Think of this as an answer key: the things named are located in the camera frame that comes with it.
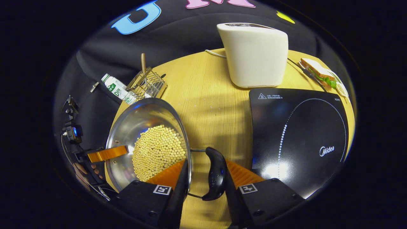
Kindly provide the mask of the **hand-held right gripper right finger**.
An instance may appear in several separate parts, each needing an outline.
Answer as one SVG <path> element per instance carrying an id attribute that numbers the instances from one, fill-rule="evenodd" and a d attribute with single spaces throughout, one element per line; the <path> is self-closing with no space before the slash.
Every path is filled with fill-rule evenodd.
<path id="1" fill-rule="evenodd" d="M 304 203 L 298 193 L 277 178 L 264 179 L 226 160 L 226 197 L 231 229 L 260 229 Z"/>

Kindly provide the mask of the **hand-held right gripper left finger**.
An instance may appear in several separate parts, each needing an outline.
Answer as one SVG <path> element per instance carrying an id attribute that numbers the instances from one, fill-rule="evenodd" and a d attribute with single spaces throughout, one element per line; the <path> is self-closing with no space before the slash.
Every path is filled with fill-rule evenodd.
<path id="1" fill-rule="evenodd" d="M 188 161 L 175 170 L 175 186 L 132 181 L 114 195 L 110 206 L 126 219 L 134 229 L 178 229 L 183 202 L 187 194 Z"/>

